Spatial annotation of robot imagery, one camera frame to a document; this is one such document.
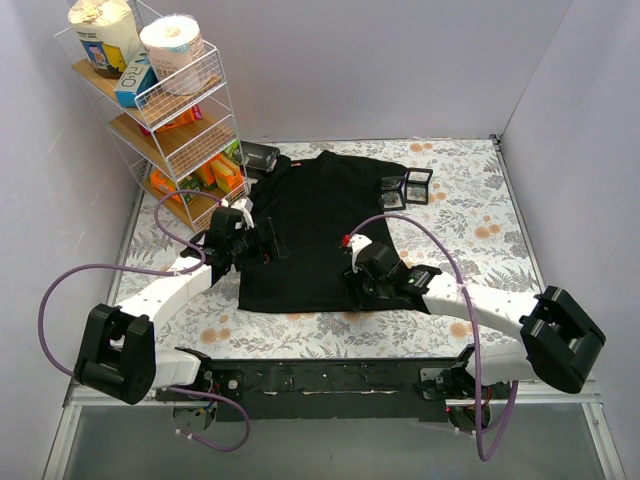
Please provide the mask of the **black t-shirt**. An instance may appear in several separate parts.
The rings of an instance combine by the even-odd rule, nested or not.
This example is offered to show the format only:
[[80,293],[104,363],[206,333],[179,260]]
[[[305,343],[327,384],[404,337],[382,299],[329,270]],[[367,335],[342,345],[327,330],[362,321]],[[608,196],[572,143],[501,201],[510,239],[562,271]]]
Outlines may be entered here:
[[254,264],[241,272],[238,306],[258,313],[316,313],[410,310],[425,312],[422,301],[365,296],[359,305],[341,282],[351,258],[342,248],[345,235],[370,219],[362,234],[392,246],[380,219],[382,178],[402,176],[403,165],[323,151],[294,165],[280,156],[274,170],[253,185],[251,214],[270,218],[286,257]]

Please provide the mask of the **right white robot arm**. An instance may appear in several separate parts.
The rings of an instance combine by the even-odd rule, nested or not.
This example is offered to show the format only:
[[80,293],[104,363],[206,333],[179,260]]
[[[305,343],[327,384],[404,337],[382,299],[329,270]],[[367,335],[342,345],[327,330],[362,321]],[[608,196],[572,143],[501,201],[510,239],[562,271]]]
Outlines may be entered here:
[[445,395],[471,398],[494,384],[528,380],[578,394],[606,343],[603,331],[562,288],[531,294],[462,287],[437,267],[407,267],[390,247],[364,235],[346,237],[343,248],[351,264],[341,282],[354,309],[380,302],[392,309],[476,321],[510,337],[508,344],[466,347],[450,370],[432,382]]

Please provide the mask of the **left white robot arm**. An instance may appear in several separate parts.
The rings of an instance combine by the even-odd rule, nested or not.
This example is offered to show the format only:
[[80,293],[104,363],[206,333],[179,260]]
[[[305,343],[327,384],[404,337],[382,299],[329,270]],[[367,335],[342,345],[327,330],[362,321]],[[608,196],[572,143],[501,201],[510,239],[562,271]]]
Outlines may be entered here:
[[74,379],[130,405],[151,390],[175,386],[190,399],[205,398],[213,386],[203,367],[207,356],[188,348],[161,349],[157,331],[230,270],[286,254],[271,218],[255,219],[243,205],[217,208],[208,229],[186,243],[159,279],[115,306],[99,304],[90,311]]

